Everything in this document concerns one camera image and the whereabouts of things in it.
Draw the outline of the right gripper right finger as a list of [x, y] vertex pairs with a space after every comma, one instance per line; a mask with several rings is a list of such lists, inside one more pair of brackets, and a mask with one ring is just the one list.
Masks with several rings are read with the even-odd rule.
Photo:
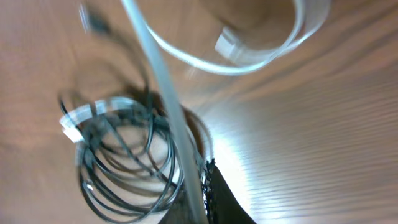
[[208, 223], [256, 224], [236, 200], [214, 159], [205, 164], [203, 196]]

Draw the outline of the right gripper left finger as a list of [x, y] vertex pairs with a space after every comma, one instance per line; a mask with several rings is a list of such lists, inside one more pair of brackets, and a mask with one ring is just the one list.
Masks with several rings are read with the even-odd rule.
[[187, 193], [180, 189], [177, 198], [167, 213], [159, 221], [159, 224], [194, 224], [192, 211], [190, 210]]

